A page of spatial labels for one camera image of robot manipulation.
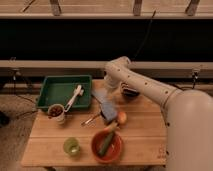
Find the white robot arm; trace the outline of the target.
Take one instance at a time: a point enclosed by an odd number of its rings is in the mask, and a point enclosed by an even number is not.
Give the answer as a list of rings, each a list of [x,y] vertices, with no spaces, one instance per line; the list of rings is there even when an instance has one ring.
[[[131,71],[128,57],[105,64],[109,89],[120,82],[142,93],[163,110],[166,125],[166,171],[213,171],[213,97],[181,90]]]

